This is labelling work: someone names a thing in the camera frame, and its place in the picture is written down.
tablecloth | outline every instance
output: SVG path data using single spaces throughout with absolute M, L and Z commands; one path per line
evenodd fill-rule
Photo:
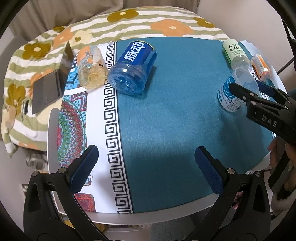
M 58 68 L 65 42 L 70 42 L 76 54 L 85 45 L 163 36 L 228 38 L 214 24 L 188 10 L 176 7 L 139 7 L 96 15 L 68 27 L 54 28 L 20 47 L 10 60 L 4 80 L 5 102 L 1 132 L 7 152 L 12 155 L 17 146 L 46 150 L 49 113 L 53 107 L 61 107 L 61 99 L 33 115 L 32 87 L 40 77 Z M 11 129 L 4 123 L 9 105 L 17 109 Z
M 58 160 L 67 167 L 88 145 L 98 147 L 99 160 L 80 193 L 93 212 L 140 213 L 197 200 L 212 193 L 194 160 L 198 146 L 245 173 L 267 154 L 273 138 L 246 118 L 245 109 L 229 113 L 219 104 L 217 91 L 232 72 L 222 42 L 143 40 L 155 47 L 157 59 L 142 94 L 120 94 L 110 84 L 94 91 L 69 85 L 65 91 Z M 99 45 L 109 67 L 128 44 Z

orange flower pattern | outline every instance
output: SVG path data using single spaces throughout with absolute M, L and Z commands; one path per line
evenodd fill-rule
M 36 146 L 34 143 L 25 144 L 25 143 L 19 142 L 18 145 L 21 147 L 25 147 L 33 150 L 39 150 L 38 146 Z
M 150 27 L 153 30 L 161 31 L 164 36 L 168 37 L 182 37 L 185 34 L 193 33 L 193 30 L 189 26 L 172 19 L 154 22 Z
M 49 74 L 49 73 L 51 73 L 53 71 L 54 71 L 53 69 L 49 68 L 49 69 L 45 70 L 42 73 L 33 74 L 33 76 L 30 79 L 30 88 L 29 88 L 29 91 L 28 91 L 28 96 L 30 97 L 30 99 L 32 99 L 32 95 L 33 95 L 33 83 L 35 81 L 39 80 L 40 78 L 42 78 L 43 76 L 46 76 L 47 74 Z
M 197 24 L 201 27 L 205 28 L 214 28 L 215 25 L 213 23 L 207 22 L 204 18 L 193 18 L 197 22 Z
M 64 29 L 60 34 L 58 34 L 54 38 L 53 48 L 56 48 L 56 47 L 60 46 L 61 44 L 69 41 L 73 36 L 74 36 L 74 34 L 71 32 L 71 28 Z
M 127 9 L 124 11 L 118 11 L 118 12 L 111 13 L 107 17 L 107 21 L 110 23 L 115 23 L 123 18 L 127 18 L 127 19 L 135 18 L 138 15 L 139 15 L 139 13 L 135 9 Z

floral blanket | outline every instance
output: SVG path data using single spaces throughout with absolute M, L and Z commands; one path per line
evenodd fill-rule
M 51 29 L 12 56 L 4 79 L 2 138 L 10 156 L 17 146 L 46 150 L 49 113 L 60 108 L 58 100 L 37 114 L 32 114 L 33 83 L 59 67 L 64 46 L 69 41 L 76 54 L 85 45 L 144 37 L 194 37 L 227 39 L 214 24 L 188 10 L 176 7 L 139 7 L 96 15 L 68 27 Z M 12 128 L 5 122 L 14 120 Z

mandala pattern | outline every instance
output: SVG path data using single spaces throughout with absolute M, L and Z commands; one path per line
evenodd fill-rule
M 57 131 L 58 160 L 61 167 L 68 167 L 87 148 L 86 100 L 87 92 L 63 98 Z
M 95 212 L 96 208 L 94 205 L 94 197 L 91 194 L 86 193 L 75 193 L 74 194 L 77 202 L 85 212 Z
M 78 81 L 78 69 L 77 69 L 77 55 L 75 56 L 70 73 L 68 75 L 65 90 L 72 90 L 81 87 Z

cable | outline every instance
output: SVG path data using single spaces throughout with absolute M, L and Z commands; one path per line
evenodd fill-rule
M 292 64 L 292 62 L 294 61 L 294 58 L 292 58 L 288 63 L 285 64 L 284 67 L 282 67 L 277 74 L 280 74 L 282 71 L 284 71 L 290 64 Z

